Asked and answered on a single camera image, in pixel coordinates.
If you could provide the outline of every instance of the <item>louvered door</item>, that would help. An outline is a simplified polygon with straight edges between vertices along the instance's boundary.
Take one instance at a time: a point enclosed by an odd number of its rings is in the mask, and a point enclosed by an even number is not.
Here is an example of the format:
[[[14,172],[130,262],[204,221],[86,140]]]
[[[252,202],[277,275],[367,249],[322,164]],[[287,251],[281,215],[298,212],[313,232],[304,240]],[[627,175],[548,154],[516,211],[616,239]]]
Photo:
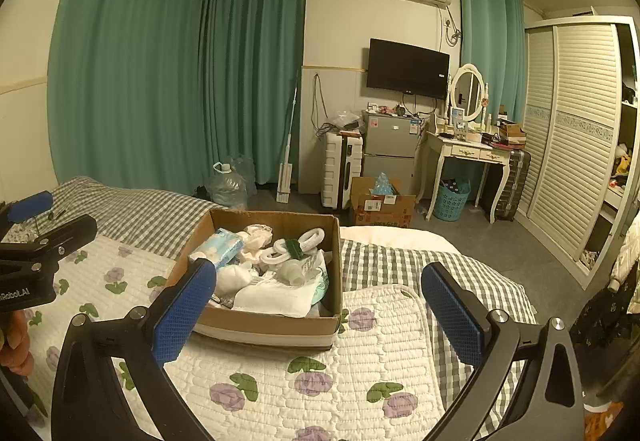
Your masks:
[[[612,24],[554,27],[555,103],[530,219],[574,260],[609,182],[622,92]]]
[[[525,214],[538,183],[540,166],[549,136],[551,104],[554,94],[554,33],[553,28],[535,28],[527,31],[528,75],[527,103],[523,127],[527,132],[526,150],[531,155],[529,173],[524,183],[518,208]]]

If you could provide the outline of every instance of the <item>sliding wardrobe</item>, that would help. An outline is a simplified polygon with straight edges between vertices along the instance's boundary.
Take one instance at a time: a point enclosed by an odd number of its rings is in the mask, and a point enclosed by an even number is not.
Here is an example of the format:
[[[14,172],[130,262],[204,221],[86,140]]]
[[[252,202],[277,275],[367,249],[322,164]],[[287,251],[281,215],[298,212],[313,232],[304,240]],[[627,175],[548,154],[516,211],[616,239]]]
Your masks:
[[[611,268],[638,210],[636,27],[631,17],[571,17],[526,34],[531,164],[516,217],[586,288]],[[619,144],[631,165],[612,187]]]

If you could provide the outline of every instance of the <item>white mirror frame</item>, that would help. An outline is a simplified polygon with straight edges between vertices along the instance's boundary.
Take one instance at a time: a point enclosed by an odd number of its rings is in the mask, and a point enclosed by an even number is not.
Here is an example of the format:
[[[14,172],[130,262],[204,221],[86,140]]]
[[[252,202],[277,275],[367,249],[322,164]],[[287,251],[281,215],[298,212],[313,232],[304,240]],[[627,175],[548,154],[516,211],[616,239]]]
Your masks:
[[[480,71],[478,71],[478,68],[476,68],[476,66],[474,66],[473,64],[465,64],[463,66],[460,66],[460,68],[456,72],[456,75],[453,77],[453,80],[451,81],[451,85],[449,88],[449,101],[451,103],[451,107],[455,109],[465,109],[464,107],[458,107],[458,105],[456,104],[456,85],[458,84],[458,81],[462,78],[462,75],[466,73],[471,73],[473,76],[475,76],[478,79],[478,85],[479,85],[478,89],[480,90],[479,95],[476,97],[476,110],[471,114],[465,114],[465,121],[470,122],[476,119],[478,117],[478,114],[481,113],[482,100],[484,100],[487,97],[487,94],[484,89],[484,81],[482,80],[482,75],[480,74]],[[469,101],[471,100],[471,90],[473,88],[474,88],[474,83],[472,80],[469,85],[469,99],[468,99]]]

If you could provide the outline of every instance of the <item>box label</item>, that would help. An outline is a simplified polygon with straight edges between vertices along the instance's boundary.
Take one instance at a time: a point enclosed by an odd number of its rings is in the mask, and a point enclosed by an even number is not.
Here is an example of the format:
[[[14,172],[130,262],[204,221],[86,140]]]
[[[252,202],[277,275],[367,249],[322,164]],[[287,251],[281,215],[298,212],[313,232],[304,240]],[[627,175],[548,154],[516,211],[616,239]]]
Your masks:
[[[365,212],[380,212],[380,208],[382,208],[382,201],[376,201],[374,199],[367,199],[364,201]]]

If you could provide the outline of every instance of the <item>human hand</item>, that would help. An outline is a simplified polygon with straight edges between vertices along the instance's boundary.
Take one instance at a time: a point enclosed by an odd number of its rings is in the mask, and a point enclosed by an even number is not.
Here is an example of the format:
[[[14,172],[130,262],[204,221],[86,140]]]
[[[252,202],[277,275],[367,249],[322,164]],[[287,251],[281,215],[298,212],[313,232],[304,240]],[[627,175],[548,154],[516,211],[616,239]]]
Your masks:
[[[27,334],[24,311],[0,314],[0,365],[12,373],[29,376],[33,371],[33,356],[29,352],[31,341]]]

